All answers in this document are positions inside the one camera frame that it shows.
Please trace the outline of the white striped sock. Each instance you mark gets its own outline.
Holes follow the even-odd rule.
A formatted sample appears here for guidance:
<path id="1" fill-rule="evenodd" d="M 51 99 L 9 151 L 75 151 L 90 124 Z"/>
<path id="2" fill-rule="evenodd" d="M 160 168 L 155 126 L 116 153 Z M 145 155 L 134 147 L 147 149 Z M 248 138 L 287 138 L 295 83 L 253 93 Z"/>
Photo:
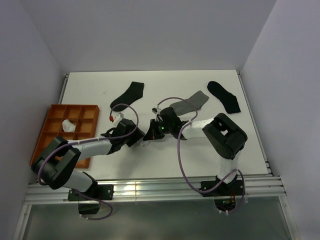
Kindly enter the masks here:
<path id="1" fill-rule="evenodd" d="M 139 146 L 142 147 L 142 148 L 144 148 L 144 147 L 146 147 L 149 143 L 150 143 L 149 140 L 141 140 L 141 141 L 139 142 Z"/>

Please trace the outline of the grey sock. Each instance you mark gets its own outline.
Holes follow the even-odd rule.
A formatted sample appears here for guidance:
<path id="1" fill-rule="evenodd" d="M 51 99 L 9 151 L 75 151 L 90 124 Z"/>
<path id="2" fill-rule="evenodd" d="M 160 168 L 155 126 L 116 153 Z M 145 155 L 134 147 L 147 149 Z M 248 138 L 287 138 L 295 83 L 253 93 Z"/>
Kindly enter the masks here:
<path id="1" fill-rule="evenodd" d="M 172 103 L 170 107 L 174 110 L 177 116 L 182 116 L 193 112 L 195 109 L 199 111 L 208 100 L 209 97 L 199 90 L 185 100 Z"/>

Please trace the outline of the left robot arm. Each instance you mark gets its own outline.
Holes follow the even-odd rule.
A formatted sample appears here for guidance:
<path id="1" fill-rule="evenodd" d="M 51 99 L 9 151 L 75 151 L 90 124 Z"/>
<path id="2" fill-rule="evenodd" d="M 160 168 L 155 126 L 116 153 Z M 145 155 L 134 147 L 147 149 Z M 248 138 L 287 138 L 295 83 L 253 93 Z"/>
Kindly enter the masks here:
<path id="1" fill-rule="evenodd" d="M 37 157 L 31 169 L 39 177 L 39 183 L 48 185 L 53 190 L 62 187 L 74 189 L 86 200 L 91 200 L 98 193 L 97 181 L 89 174 L 76 170 L 77 162 L 95 156 L 111 155 L 124 145 L 133 146 L 144 136 L 145 133 L 126 118 L 98 137 L 66 140 L 57 136 Z"/>

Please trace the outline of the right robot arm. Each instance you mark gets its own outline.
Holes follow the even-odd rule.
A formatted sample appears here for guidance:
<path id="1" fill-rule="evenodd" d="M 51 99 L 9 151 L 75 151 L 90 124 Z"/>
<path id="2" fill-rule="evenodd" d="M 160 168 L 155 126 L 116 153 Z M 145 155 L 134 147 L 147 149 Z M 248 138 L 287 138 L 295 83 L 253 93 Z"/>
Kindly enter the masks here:
<path id="1" fill-rule="evenodd" d="M 219 155 L 216 189 L 222 195 L 229 194 L 234 188 L 238 158 L 248 140 L 247 134 L 224 113 L 207 120 L 182 121 L 172 107 L 153 108 L 152 111 L 155 118 L 150 120 L 143 140 L 161 140 L 165 135 L 182 141 L 206 138 Z"/>

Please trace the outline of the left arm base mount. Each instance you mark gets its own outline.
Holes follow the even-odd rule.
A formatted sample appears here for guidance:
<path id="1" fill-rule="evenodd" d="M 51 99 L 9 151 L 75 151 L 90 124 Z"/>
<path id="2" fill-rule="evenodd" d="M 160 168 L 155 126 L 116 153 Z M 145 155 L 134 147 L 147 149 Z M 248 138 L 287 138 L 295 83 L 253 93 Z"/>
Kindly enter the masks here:
<path id="1" fill-rule="evenodd" d="M 69 190 L 67 200 L 69 202 L 78 202 L 78 213 L 82 217 L 89 220 L 102 220 L 108 218 L 113 213 L 113 207 L 106 201 L 113 199 L 114 186 L 112 184 L 96 184 L 91 186 L 87 191 Z M 102 217 L 93 217 L 102 210 L 102 207 L 107 206 L 109 213 Z"/>

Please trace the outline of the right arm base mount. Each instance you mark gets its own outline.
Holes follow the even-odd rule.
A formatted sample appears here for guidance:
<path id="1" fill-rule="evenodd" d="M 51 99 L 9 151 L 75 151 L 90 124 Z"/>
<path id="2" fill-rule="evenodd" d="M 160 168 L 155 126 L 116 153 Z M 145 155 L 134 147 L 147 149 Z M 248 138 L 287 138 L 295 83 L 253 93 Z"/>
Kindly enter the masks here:
<path id="1" fill-rule="evenodd" d="M 245 202 L 245 194 L 244 181 L 238 179 L 238 174 L 236 174 L 230 183 L 226 184 L 223 182 L 213 191 L 202 193 L 201 195 L 203 197 L 226 197 L 224 199 L 214 200 L 214 204 L 219 211 L 227 214 Z"/>

